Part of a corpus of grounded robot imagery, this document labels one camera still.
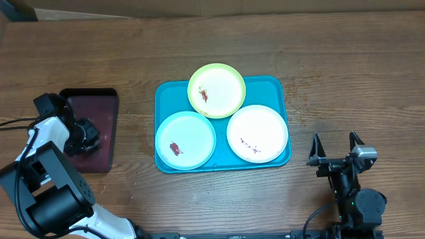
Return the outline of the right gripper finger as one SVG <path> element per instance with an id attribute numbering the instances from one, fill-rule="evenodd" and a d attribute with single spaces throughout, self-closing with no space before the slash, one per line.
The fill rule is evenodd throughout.
<path id="1" fill-rule="evenodd" d="M 354 131 L 349 133 L 349 143 L 350 143 L 350 151 L 352 151 L 356 145 L 365 144 Z"/>
<path id="2" fill-rule="evenodd" d="M 313 134 L 312 148 L 307 159 L 307 166 L 319 166 L 327 159 L 318 134 Z"/>

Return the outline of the light blue plate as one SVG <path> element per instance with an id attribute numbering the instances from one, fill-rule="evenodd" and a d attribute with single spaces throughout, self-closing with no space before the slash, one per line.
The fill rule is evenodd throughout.
<path id="1" fill-rule="evenodd" d="M 216 133 L 212 123 L 196 112 L 167 117 L 155 134 L 155 150 L 166 166 L 189 171 L 204 165 L 213 155 Z"/>

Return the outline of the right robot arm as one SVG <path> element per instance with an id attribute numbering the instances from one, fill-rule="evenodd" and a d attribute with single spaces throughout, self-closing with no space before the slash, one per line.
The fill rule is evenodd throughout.
<path id="1" fill-rule="evenodd" d="M 382 224 L 382 215 L 387 204 L 386 197 L 374 190 L 363 189 L 358 175 L 369 170 L 376 162 L 378 153 L 366 145 L 352 131 L 349 134 L 350 152 L 344 158 L 329 159 L 317 133 L 313 134 L 312 148 L 306 162 L 307 166 L 317 167 L 316 176 L 326 177 L 335 200 L 317 209 L 306 220 L 303 238 L 382 238 L 383 233 L 376 227 Z M 320 231 L 308 231 L 307 226 L 320 212 L 335 205 L 339 222 L 331 222 Z"/>

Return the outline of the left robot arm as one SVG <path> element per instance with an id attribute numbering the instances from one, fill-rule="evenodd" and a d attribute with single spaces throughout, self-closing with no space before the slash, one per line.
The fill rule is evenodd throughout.
<path id="1" fill-rule="evenodd" d="M 76 119 L 66 99 L 35 98 L 39 116 L 26 127 L 23 152 L 1 169 L 1 186 L 24 229 L 36 238 L 149 238 L 144 229 L 96 203 L 94 193 L 68 156 L 91 152 L 100 132 Z"/>

